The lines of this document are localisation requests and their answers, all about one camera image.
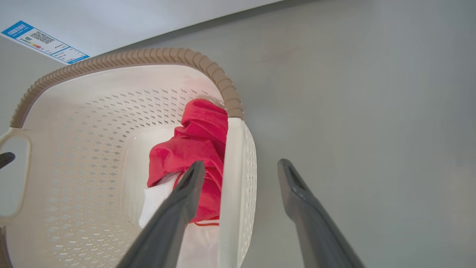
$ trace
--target brown handle grip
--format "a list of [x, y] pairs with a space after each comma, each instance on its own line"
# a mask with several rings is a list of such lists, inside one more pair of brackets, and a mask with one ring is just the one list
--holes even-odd
[[207, 56], [190, 49], [146, 48], [87, 59], [43, 76], [23, 95], [10, 122], [10, 127], [22, 128], [35, 100], [47, 89], [61, 82], [108, 69], [171, 63], [190, 66], [208, 76], [220, 90], [228, 117], [243, 119], [243, 108], [236, 88], [218, 64], [212, 62]]

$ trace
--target red garment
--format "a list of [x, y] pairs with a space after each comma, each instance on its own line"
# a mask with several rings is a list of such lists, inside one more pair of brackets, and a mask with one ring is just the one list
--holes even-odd
[[166, 174], [186, 172], [195, 161], [201, 160], [206, 169], [205, 181], [197, 214], [190, 222], [218, 219], [227, 112], [210, 101], [195, 99], [185, 105], [181, 123], [182, 126], [175, 128], [173, 138], [150, 151], [147, 187], [155, 186]]

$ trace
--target white cloth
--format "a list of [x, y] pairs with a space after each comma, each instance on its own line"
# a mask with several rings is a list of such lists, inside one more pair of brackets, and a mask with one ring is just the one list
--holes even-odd
[[[160, 205], [172, 193], [175, 180], [181, 172], [165, 175], [154, 187], [144, 189], [145, 200], [139, 218], [140, 227], [144, 228], [157, 212]], [[219, 220], [200, 223], [219, 222]], [[177, 268], [218, 268], [218, 226], [197, 226], [189, 224], [180, 247]]]

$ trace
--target basket handle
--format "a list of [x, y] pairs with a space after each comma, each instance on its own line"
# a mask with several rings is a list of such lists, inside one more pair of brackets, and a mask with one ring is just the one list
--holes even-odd
[[[18, 144], [13, 145], [11, 148], [3, 148], [6, 142], [13, 137], [23, 138], [21, 142], [26, 143], [26, 151], [20, 150]], [[1, 183], [0, 202], [14, 208], [13, 210], [7, 208], [7, 212], [0, 210], [0, 226], [6, 226], [20, 212], [25, 197], [31, 156], [31, 140], [26, 135], [25, 130], [10, 128], [8, 132], [0, 136], [0, 154], [3, 156], [0, 159], [0, 162], [2, 162], [0, 165], [0, 178], [5, 180], [5, 182]]]
[[228, 117], [243, 120], [243, 108], [233, 82], [216, 62], [207, 56], [184, 48], [146, 48], [112, 53], [63, 67], [38, 79], [23, 95], [15, 110], [10, 127], [22, 128], [36, 99], [50, 87], [86, 74], [139, 65], [180, 64], [204, 73], [218, 88]]

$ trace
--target gray floor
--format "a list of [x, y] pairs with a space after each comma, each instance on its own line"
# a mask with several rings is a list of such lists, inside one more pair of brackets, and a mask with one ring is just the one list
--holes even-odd
[[282, 157], [367, 267], [476, 267], [476, 3], [282, 7], [131, 46], [195, 49], [238, 88], [258, 153], [243, 267], [303, 266]]

